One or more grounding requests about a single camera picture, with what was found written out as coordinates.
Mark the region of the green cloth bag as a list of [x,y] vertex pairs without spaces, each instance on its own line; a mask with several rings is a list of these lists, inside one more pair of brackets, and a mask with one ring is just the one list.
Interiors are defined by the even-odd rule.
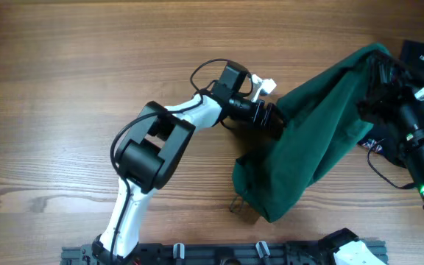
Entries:
[[389,54],[372,43],[326,69],[277,101],[286,127],[278,140],[252,141],[236,159],[235,192],[269,223],[294,207],[371,129],[357,103],[370,83],[370,55]]

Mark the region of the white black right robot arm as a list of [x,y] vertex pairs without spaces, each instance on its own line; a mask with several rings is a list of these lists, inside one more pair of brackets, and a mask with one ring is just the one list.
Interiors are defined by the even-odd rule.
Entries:
[[370,81],[357,104],[362,120],[388,129],[424,209],[424,75],[380,51],[369,55]]

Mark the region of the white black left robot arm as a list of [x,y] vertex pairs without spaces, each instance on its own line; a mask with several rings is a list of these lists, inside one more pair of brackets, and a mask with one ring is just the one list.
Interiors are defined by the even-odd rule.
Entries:
[[195,86],[190,100],[174,106],[146,103],[113,139],[110,162],[119,189],[107,228],[92,243],[100,263],[142,262],[136,250],[143,216],[151,198],[173,176],[194,133],[230,118],[280,137],[283,115],[275,104],[262,100],[276,89],[276,82],[235,61],[224,62],[220,77],[204,88]]

